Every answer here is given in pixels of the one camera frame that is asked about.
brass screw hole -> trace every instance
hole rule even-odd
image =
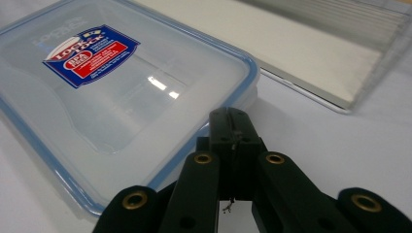
[[[144,191],[135,191],[123,198],[123,206],[129,210],[136,210],[143,207],[148,202],[148,195]]]
[[[207,164],[212,162],[212,156],[206,153],[198,154],[194,157],[194,161],[199,164]]]
[[[285,162],[285,158],[279,154],[269,154],[266,156],[266,160],[273,164],[282,164]]]
[[[351,197],[352,202],[359,208],[364,211],[378,213],[382,211],[382,206],[375,199],[363,195],[363,194],[354,194]]]

clear plastic box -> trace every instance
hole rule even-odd
[[[209,112],[257,96],[247,53],[123,0],[62,1],[0,31],[0,109],[85,210],[160,187]]]
[[[250,52],[263,74],[343,114],[411,43],[410,0],[134,1]]]

